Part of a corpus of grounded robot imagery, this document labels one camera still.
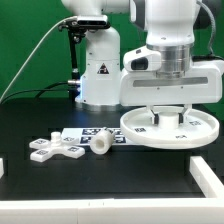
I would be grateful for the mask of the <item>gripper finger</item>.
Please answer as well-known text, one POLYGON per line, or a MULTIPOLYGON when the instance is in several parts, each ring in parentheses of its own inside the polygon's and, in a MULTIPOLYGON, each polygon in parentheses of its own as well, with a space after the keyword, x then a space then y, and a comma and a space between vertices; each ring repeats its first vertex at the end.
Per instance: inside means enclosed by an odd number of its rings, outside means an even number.
POLYGON ((180 111, 178 112, 179 114, 179 123, 183 124, 185 122, 186 116, 189 114, 189 112, 192 110, 192 105, 191 104, 184 104, 181 108, 180 111))
POLYGON ((152 120, 152 124, 154 125, 158 125, 159 124, 159 115, 154 113, 154 106, 150 105, 150 106, 146 106, 147 108, 147 112, 149 113, 151 120, 152 120))

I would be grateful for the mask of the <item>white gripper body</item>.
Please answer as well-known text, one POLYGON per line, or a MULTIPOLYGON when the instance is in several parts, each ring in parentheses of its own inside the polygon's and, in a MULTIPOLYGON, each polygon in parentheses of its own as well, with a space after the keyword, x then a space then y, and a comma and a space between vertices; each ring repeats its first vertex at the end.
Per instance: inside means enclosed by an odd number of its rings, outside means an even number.
POLYGON ((182 77, 158 77, 155 72, 123 70, 123 106, 216 103, 222 97, 224 61, 195 62, 182 77))

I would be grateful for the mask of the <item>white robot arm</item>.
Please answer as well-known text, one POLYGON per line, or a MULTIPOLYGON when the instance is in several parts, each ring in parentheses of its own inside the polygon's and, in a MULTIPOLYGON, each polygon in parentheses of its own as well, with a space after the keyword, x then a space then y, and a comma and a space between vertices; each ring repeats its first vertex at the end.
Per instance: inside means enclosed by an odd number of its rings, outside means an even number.
POLYGON ((132 23, 147 32, 146 44, 124 55, 120 81, 120 103, 124 106, 146 106, 155 124, 162 115, 156 106, 174 111, 183 121, 194 103, 213 103, 222 95, 221 78, 224 60, 210 54, 191 56, 194 44, 193 26, 202 0, 62 0, 78 17, 78 23, 89 26, 102 11, 128 11, 132 23))

